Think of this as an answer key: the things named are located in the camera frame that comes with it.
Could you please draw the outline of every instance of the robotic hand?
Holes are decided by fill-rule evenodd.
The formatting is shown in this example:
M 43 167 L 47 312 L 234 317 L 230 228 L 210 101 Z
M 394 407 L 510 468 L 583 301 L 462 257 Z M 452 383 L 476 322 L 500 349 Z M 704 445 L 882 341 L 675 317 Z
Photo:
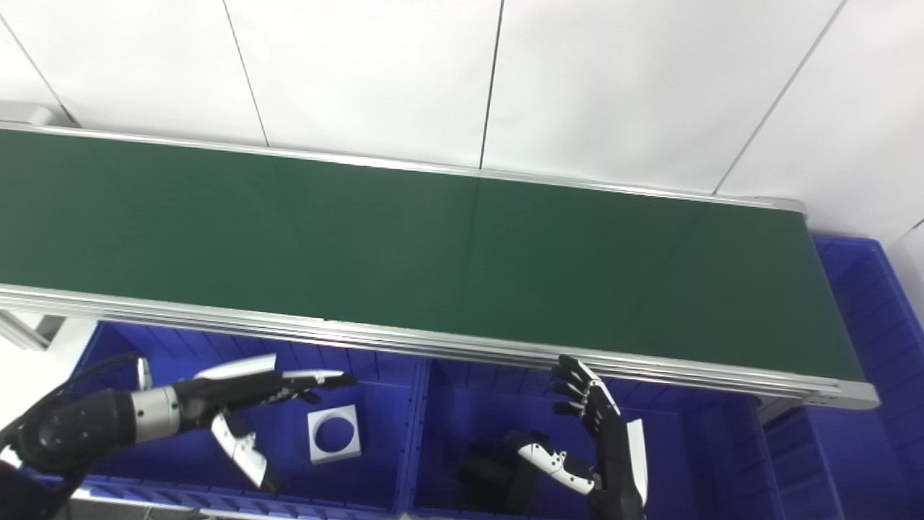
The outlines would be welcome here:
M 107 389 L 90 395 L 66 393 L 76 379 L 115 363 L 138 363 L 138 391 Z M 0 462 L 0 520 L 46 519 L 55 515 L 86 476 L 92 463 L 135 443 L 209 428 L 219 445 L 254 486 L 278 494 L 281 483 L 256 450 L 256 434 L 242 431 L 235 410 L 294 398 L 315 404 L 314 389 L 352 386 L 356 378 L 336 370 L 278 372 L 275 354 L 242 359 L 204 370 L 193 379 L 150 388 L 147 360 L 137 355 L 107 360 L 78 374 L 0 430 L 0 450 L 12 448 L 29 468 L 61 476 L 49 489 Z
M 553 410 L 580 418 L 597 442 L 596 466 L 588 468 L 527 436 L 512 434 L 507 442 L 525 460 L 586 495 L 595 520 L 644 520 L 648 467 L 641 419 L 623 422 L 603 381 L 579 360 L 561 355 L 558 363 L 552 372 L 562 382 L 554 383 L 552 390 L 572 401 L 557 402 Z

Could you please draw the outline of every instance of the blue plastic bin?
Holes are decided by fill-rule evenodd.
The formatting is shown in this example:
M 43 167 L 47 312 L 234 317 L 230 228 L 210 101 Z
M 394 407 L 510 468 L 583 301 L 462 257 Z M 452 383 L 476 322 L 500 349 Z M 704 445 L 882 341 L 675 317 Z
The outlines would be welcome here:
M 563 398 L 548 391 L 550 381 L 538 370 L 432 361 L 415 434 L 410 512 L 517 518 L 483 510 L 457 478 L 472 444 L 499 445 L 510 430 L 539 431 L 556 450 L 592 464 L 594 443 L 580 422 L 552 413 L 552 402 Z M 607 386 L 627 418 L 645 421 L 650 520 L 783 518 L 754 398 L 621 380 Z M 540 475 L 529 517 L 590 515 L 584 497 Z
M 924 334 L 878 242 L 815 243 L 882 405 L 798 410 L 767 426 L 786 517 L 924 518 Z
M 163 385 L 226 361 L 276 353 L 284 370 L 330 368 L 356 375 L 353 388 L 326 392 L 322 403 L 301 400 L 243 410 L 257 445 L 282 475 L 277 499 L 255 490 L 207 430 L 141 443 L 106 457 L 85 486 L 98 496 L 160 502 L 235 513 L 289 518 L 382 519 L 405 508 L 407 454 L 422 387 L 425 359 L 391 353 L 318 347 L 170 328 L 102 324 L 78 369 L 111 355 L 149 357 L 153 383 Z M 132 389 L 134 367 L 114 370 L 88 385 Z M 83 391 L 94 390 L 84 385 Z M 306 414 L 355 404 L 362 455 L 311 465 Z

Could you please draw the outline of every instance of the white surface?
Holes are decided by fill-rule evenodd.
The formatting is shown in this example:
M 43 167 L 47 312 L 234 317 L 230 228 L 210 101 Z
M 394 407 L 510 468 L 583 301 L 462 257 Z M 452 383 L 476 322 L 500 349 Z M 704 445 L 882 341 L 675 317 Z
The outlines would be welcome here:
M 0 395 L 4 396 L 0 400 L 0 426 L 12 422 L 70 377 L 94 330 L 94 320 L 68 318 L 43 353 L 20 349 L 0 338 Z M 9 450 L 0 458 L 18 464 Z
M 507 0 L 484 167 L 711 192 L 835 0 Z
M 0 100 L 43 105 L 62 115 L 55 97 L 45 87 L 42 77 L 29 63 L 13 35 L 0 22 Z
M 517 454 L 566 488 L 570 488 L 582 495 L 587 495 L 593 490 L 593 479 L 575 478 L 565 471 L 567 452 L 549 453 L 541 445 L 531 443 L 517 450 Z
M 219 414 L 212 420 L 212 435 L 228 458 L 259 488 L 266 476 L 267 464 L 266 457 L 256 449 L 257 434 L 251 432 L 244 437 L 235 437 L 225 416 Z
M 240 376 L 249 376 L 251 374 L 261 374 L 263 372 L 272 372 L 276 369 L 276 354 L 267 353 L 264 355 L 255 355 L 222 363 L 212 368 L 206 368 L 200 373 L 193 376 L 193 379 L 230 379 Z
M 339 452 L 326 452 L 318 447 L 314 438 L 318 434 L 318 429 L 329 419 L 344 419 L 353 426 L 353 438 Z M 359 447 L 359 423 L 356 418 L 356 405 L 350 404 L 340 406 L 339 408 L 330 408 L 328 410 L 319 410 L 308 414 L 308 447 L 312 464 L 326 464 L 345 459 L 352 459 L 362 455 Z
M 648 453 L 645 451 L 645 427 L 641 419 L 626 424 L 629 437 L 629 457 L 632 460 L 632 478 L 635 480 L 641 503 L 648 501 Z
M 85 128 L 264 143 L 221 0 L 2 0 L 0 13 Z
M 888 246 L 924 217 L 924 3 L 850 0 L 720 193 Z
M 229 0 L 270 145 L 477 166 L 499 0 Z

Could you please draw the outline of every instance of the white tile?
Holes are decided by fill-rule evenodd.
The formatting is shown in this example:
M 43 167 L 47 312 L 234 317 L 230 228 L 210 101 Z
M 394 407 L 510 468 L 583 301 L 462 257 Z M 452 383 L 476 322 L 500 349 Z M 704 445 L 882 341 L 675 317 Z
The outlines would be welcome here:
M 485 167 L 711 192 L 836 0 L 507 0 Z
M 499 0 L 229 0 L 272 146 L 476 166 Z
M 55 97 L 3 23 L 0 23 L 0 101 L 35 103 L 63 115 Z
M 850 0 L 721 193 L 886 245 L 924 217 L 924 3 Z
M 0 2 L 86 128 L 263 143 L 221 0 Z

